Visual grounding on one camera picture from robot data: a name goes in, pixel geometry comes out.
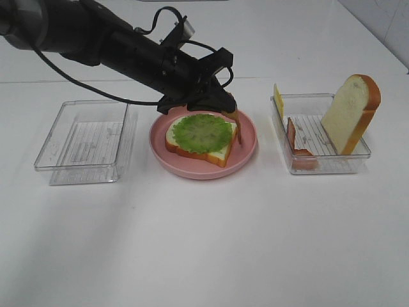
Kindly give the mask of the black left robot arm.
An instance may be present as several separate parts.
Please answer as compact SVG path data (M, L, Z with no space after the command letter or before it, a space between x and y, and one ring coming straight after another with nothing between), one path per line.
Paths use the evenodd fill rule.
M231 114L233 96L216 77L231 69L233 55L210 49L197 59L182 51L193 29L186 16L169 7L176 24L160 43L96 1L2 1L1 35L17 49L46 52L89 67L107 66L162 94L157 111L185 106L190 111Z

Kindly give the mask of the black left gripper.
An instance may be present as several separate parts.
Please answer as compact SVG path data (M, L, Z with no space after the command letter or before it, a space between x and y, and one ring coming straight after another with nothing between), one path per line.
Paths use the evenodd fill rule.
M201 59L178 58L176 70L169 78L170 90L159 100L157 111L167 114L174 107L185 106L188 111L233 113L236 101L215 76L232 65L233 54L225 48Z

